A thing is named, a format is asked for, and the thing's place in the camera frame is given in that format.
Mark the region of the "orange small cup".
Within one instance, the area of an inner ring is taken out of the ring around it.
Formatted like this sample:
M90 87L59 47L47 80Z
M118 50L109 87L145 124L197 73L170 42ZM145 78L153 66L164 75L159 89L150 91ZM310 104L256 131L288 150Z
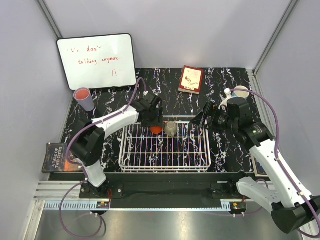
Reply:
M163 128L161 126L152 126L149 128L152 134L158 135L162 133Z

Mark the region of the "light blue ceramic mug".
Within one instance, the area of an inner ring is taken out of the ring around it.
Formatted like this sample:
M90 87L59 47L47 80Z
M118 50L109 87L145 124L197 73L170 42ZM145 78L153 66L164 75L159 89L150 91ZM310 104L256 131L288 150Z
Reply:
M250 96L248 88L242 85L238 85L234 88L234 91L231 93L233 98L244 98L247 99Z

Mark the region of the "lavender plastic tumbler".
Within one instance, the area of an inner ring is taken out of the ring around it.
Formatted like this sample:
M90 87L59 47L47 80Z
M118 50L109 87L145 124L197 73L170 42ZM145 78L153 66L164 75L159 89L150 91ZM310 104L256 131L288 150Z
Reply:
M79 88L73 93L73 98L87 112L93 111L95 104L88 88Z

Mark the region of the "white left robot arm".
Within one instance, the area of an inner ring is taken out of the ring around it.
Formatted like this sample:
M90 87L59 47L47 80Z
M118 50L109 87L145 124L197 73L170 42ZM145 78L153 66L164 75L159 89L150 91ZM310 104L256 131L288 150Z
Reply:
M132 100L106 116L78 122L67 151L75 156L95 197L103 198L108 193L107 177L100 163L105 139L136 123L145 128L162 127L163 100L154 93L144 92L142 98Z

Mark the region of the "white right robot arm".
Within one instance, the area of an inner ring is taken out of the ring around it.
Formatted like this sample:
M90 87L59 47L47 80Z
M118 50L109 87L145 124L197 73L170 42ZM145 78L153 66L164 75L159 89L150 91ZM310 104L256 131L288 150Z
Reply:
M262 165L276 190L272 192L240 173L227 185L230 197L236 199L242 195L254 200L271 214L275 225L285 234L320 221L320 197L313 195L293 173L276 146L276 138L262 122L254 120L245 98L228 99L226 108L209 101L190 123L214 133L234 134Z

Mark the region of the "grey ceramic mug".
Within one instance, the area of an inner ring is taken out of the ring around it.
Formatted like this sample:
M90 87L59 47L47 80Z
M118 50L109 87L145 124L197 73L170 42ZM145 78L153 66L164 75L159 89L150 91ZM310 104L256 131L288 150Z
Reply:
M173 138L176 136L178 132L178 125L176 124L176 122L174 121L168 121L166 124L165 124L165 127L164 127L164 133Z

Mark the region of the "red white small book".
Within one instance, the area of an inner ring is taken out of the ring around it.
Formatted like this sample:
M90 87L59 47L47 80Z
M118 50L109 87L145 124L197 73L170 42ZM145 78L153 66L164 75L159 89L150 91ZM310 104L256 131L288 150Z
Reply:
M191 66L184 66L178 90L183 93L199 95L203 81L204 70Z

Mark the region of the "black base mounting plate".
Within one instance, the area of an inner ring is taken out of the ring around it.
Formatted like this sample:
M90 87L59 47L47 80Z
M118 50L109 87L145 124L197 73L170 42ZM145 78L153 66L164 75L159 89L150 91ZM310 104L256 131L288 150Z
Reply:
M213 209L220 200L245 199L236 181L238 173L106 173L100 187L80 184L82 199L110 199L111 209Z

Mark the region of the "blue paperback book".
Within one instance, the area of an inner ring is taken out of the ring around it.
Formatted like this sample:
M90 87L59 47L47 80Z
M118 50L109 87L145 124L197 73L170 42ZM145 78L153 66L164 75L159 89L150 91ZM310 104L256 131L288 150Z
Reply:
M254 175L256 177L263 177L263 178L268 177L268 174L263 169L262 165L253 156L251 158L252 158Z

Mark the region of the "dark tale two cities book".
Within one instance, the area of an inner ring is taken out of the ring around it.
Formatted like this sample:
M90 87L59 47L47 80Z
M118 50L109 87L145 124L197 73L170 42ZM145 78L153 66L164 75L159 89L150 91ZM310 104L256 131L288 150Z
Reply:
M78 165L67 160L67 143L48 143L42 166L42 173L75 173L79 172Z

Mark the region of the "white whiteboard black frame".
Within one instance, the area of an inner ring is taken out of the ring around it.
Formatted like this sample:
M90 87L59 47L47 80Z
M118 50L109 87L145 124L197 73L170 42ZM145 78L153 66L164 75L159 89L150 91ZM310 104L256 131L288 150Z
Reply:
M128 33L59 39L56 42L70 90L136 84L132 36Z

